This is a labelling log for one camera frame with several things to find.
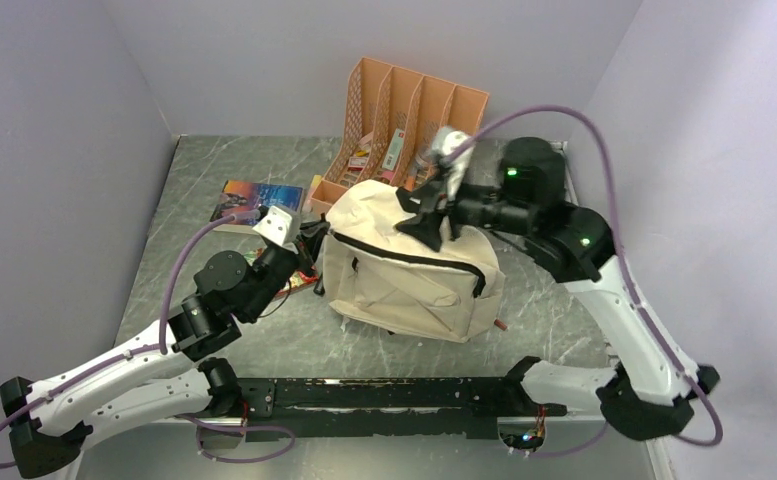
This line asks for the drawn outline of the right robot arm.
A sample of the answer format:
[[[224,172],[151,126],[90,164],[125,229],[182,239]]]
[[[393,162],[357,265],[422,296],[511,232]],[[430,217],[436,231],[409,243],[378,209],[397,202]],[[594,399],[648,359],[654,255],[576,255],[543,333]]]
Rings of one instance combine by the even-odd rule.
[[[460,150],[462,141],[453,132],[434,142],[433,176],[398,191],[410,213],[399,231],[433,250],[465,227],[518,236],[524,253],[580,302],[618,355],[615,366],[594,369],[526,358],[503,389],[506,406],[517,414],[549,404],[596,411],[636,441],[680,437],[693,402],[707,400],[719,373],[668,337],[641,298],[609,223],[567,200],[564,156],[546,140],[521,137],[506,145],[497,184],[474,185],[465,179],[470,156]]]

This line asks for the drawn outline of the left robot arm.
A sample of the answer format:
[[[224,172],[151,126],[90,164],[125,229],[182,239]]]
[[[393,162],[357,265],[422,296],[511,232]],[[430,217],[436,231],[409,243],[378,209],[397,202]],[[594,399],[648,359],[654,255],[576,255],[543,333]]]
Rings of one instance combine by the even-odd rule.
[[[313,275],[329,225],[275,214],[257,226],[264,250],[249,260],[226,250],[194,275],[181,303],[165,297],[160,316],[134,337],[69,371],[0,386],[12,464],[25,479],[57,472],[105,439],[155,420],[225,416],[241,388],[218,353],[261,318],[297,273]]]

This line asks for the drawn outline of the beige canvas backpack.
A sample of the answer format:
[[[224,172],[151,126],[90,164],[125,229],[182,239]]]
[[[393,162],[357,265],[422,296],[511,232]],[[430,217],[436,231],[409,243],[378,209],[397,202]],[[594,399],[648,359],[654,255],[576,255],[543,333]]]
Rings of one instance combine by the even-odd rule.
[[[328,210],[320,260],[330,307],[402,335],[464,343],[495,326],[505,275],[474,227],[433,251],[395,229],[409,219],[394,187],[367,180]]]

